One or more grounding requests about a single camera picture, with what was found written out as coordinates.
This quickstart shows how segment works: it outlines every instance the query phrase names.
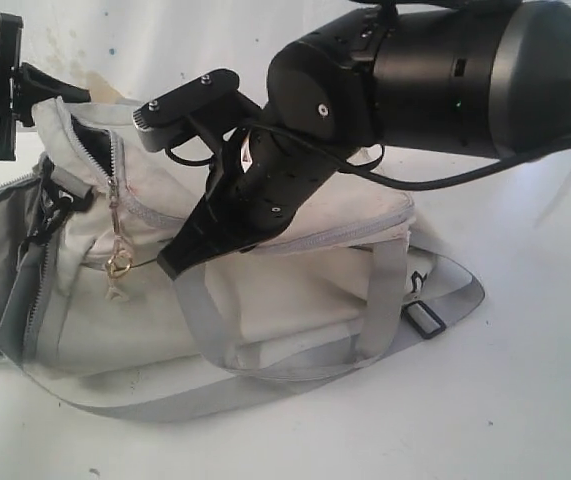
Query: strap buckle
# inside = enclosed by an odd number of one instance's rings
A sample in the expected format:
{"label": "strap buckle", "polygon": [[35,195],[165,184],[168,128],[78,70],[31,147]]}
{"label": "strap buckle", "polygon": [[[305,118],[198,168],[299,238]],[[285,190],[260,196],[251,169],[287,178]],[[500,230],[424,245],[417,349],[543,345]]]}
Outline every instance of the strap buckle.
{"label": "strap buckle", "polygon": [[447,330],[443,319],[420,300],[403,307],[401,318],[409,323],[423,340],[432,340]]}

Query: white bag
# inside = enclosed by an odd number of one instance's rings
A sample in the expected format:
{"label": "white bag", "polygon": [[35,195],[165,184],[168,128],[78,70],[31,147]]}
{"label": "white bag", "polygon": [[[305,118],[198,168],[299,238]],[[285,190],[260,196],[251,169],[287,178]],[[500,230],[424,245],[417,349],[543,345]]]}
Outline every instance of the white bag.
{"label": "white bag", "polygon": [[[4,345],[1,331],[0,350],[65,401],[155,421],[255,404],[440,333],[482,301],[478,281],[464,275],[431,307],[416,303],[436,256],[408,254],[411,197],[346,175],[324,185],[280,237],[172,282],[154,260],[196,205],[207,172],[144,152],[132,112],[60,99],[33,111],[47,156],[96,199],[23,260],[25,269],[40,266],[38,293],[23,344]],[[105,146],[111,158],[95,158]],[[118,239],[112,213],[133,261],[116,281],[104,268]],[[413,241],[430,247],[425,238]],[[404,304],[416,330],[397,331]],[[16,323],[12,311],[1,330]]]}

